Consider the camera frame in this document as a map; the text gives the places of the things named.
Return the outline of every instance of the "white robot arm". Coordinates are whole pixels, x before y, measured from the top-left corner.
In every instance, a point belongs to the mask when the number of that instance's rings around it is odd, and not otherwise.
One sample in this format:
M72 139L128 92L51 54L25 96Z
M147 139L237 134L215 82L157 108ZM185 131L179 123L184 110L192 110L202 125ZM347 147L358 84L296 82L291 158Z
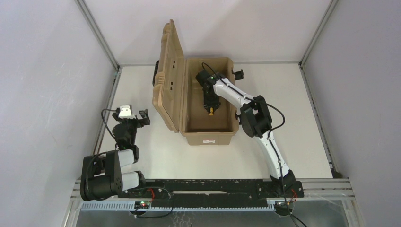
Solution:
M254 97L233 85L224 75L210 75L206 70L196 76L203 87L204 107L212 114L220 106L219 97L226 99L240 110L240 124L249 137L254 137L260 145L273 181L282 182L287 188L295 177L284 161L271 131L271 116L262 96Z
M253 96L243 92L239 88L237 88L235 85L233 85L227 78L222 78L221 80L217 80L215 85L213 85L214 92L216 95L225 98L227 101L229 101L232 105L237 107L238 110L241 109L245 104L251 103L253 100ZM274 140L273 132L270 133L270 140L277 152L274 151L274 148L272 144L270 143L268 139L268 132L266 131L262 134L262 137L255 136L255 139L258 141L258 144L260 145L263 154L266 157L266 161L268 164L269 172L270 175L276 179L279 179L281 177L280 169L279 169L279 159L281 161L281 166L282 166L282 172L283 175L286 175L289 171L289 167L284 161L283 157L281 156L280 150L277 147L277 144Z

